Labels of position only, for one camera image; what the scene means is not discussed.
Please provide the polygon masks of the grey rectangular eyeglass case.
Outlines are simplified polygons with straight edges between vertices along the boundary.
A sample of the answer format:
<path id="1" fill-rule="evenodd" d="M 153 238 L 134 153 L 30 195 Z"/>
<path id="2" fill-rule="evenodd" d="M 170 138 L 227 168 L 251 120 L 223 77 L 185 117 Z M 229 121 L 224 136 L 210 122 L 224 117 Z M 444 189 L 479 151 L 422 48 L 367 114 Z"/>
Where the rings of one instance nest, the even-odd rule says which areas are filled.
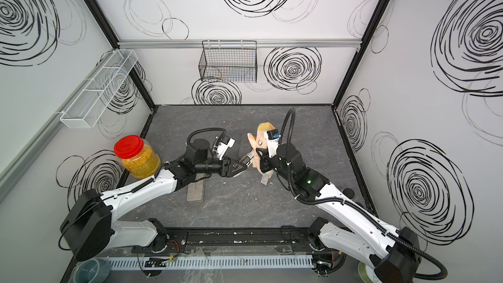
<path id="1" fill-rule="evenodd" d="M 186 200 L 189 203 L 199 203 L 204 200 L 205 192 L 205 174 L 197 174 L 196 180 L 187 186 Z"/>

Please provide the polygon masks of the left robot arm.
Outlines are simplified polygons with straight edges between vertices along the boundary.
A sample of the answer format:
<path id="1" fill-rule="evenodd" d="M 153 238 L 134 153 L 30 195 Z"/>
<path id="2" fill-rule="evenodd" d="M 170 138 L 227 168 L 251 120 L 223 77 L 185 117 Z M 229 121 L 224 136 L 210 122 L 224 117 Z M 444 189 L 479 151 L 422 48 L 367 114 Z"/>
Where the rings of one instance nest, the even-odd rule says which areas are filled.
<path id="1" fill-rule="evenodd" d="M 120 217 L 153 199 L 196 182 L 198 174 L 204 178 L 213 174 L 232 178 L 247 169 L 247 162 L 224 154 L 213 156 L 210 143 L 196 139 L 186 145 L 181 157 L 160 165 L 148 178 L 102 193 L 93 189 L 85 191 L 60 227 L 62 238 L 79 262 L 112 248 L 139 246 L 162 252 L 170 240 L 160 221 L 154 218 L 120 221 Z"/>

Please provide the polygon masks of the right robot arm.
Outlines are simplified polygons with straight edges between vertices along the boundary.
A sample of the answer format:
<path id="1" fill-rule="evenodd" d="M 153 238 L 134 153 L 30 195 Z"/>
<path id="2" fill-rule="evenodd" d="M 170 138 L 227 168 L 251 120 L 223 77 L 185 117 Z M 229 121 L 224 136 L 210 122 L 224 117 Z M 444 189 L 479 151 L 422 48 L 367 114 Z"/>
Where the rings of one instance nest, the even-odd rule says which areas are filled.
<path id="1" fill-rule="evenodd" d="M 274 170 L 287 180 L 303 200 L 329 213 L 343 227 L 323 221 L 314 225 L 314 241 L 325 248 L 338 250 L 373 270 L 381 282 L 412 282 L 419 268 L 418 254 L 397 243 L 415 238 L 411 231 L 390 225 L 367 212 L 348 198 L 321 173 L 305 165 L 293 145 L 280 145 L 276 151 L 257 148 L 262 170 Z"/>

